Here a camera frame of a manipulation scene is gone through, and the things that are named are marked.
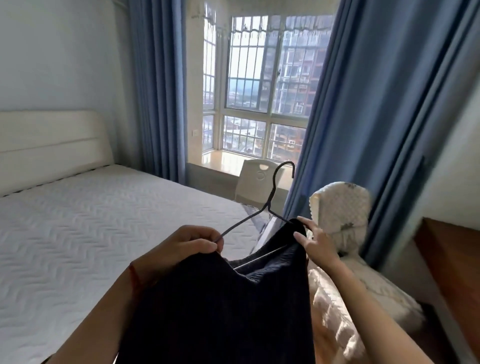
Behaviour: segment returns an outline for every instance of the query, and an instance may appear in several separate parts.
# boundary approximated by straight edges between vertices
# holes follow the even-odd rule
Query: white plastic chair
[[[273,174],[278,164],[266,159],[251,159],[243,162],[237,188],[235,201],[262,208],[273,188]],[[276,185],[282,178],[283,168],[275,177]]]

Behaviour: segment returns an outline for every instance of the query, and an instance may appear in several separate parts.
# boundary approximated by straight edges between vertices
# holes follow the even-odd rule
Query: black garment
[[[145,292],[117,364],[314,364],[307,261],[293,238],[305,229],[291,221],[245,259],[178,264]]]

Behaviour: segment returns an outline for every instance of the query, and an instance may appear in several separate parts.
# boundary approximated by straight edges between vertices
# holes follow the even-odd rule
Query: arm
[[[160,245],[134,260],[143,286],[154,283],[174,265],[195,253],[223,249],[220,233],[212,228],[182,226]],[[48,364],[111,364],[128,327],[135,300],[129,271],[125,270]]]
[[[313,240],[308,240],[299,233],[294,233],[295,239],[338,288],[372,362],[433,364],[340,260],[335,247],[322,229],[312,220],[302,217],[298,219],[313,232]]]

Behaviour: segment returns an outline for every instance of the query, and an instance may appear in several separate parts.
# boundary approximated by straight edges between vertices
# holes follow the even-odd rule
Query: person's left hand
[[[223,238],[220,233],[206,226],[184,225],[148,253],[133,261],[133,266],[143,285],[161,278],[183,259],[196,253],[221,253]]]

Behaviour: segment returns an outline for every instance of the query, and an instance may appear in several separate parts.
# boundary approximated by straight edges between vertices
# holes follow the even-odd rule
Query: plastic chair
[[[273,174],[278,164],[266,159],[251,159],[243,162],[234,200],[253,207],[262,208],[273,188]],[[282,178],[283,168],[275,178],[278,182]]]

